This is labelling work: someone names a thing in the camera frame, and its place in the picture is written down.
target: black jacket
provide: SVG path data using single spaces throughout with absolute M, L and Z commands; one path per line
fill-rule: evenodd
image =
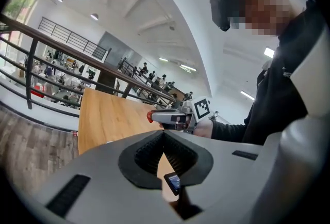
M 262 78 L 264 72 L 258 76 L 256 99 L 244 125 L 213 122 L 212 139 L 263 145 L 268 135 L 282 131 L 293 120 L 307 115 L 307 109 L 287 75 L 306 58 L 325 26 L 316 5 L 309 0 L 306 6 L 307 9 L 279 36 L 279 47 L 266 76 Z

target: window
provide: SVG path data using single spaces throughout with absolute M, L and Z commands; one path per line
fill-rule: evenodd
M 9 0 L 2 13 L 13 20 L 26 23 L 36 1 L 37 0 Z M 19 31 L 12 31 L 9 34 L 2 34 L 2 37 L 18 45 L 21 33 Z M 9 59 L 16 61 L 18 53 L 16 49 L 2 41 L 0 41 L 0 48 L 2 54 L 6 55 Z M 0 67 L 3 65 L 6 65 L 6 62 L 1 59 Z

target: desk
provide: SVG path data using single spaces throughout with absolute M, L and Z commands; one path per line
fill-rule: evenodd
M 159 130 L 157 122 L 149 123 L 146 118 L 146 114 L 153 109 L 155 107 L 152 105 L 85 88 L 79 117 L 79 154 L 108 141 Z M 157 177 L 162 180 L 163 196 L 167 201 L 178 199 L 163 178 L 173 171 L 163 155 L 158 165 Z

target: small display screen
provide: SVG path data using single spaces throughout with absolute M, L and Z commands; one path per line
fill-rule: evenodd
M 175 190 L 178 191 L 180 189 L 180 178 L 177 175 L 173 175 L 169 177 L 169 180 L 171 181 Z

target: wooden table top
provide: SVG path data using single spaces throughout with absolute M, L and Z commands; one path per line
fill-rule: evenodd
M 86 88 L 79 117 L 79 154 L 108 141 L 159 130 L 157 122 L 149 123 L 146 118 L 146 114 L 153 109 L 155 107 L 152 105 Z M 164 175 L 171 172 L 174 170 L 163 154 L 157 177 L 162 180 L 163 197 L 169 202 L 178 199 L 164 180 Z

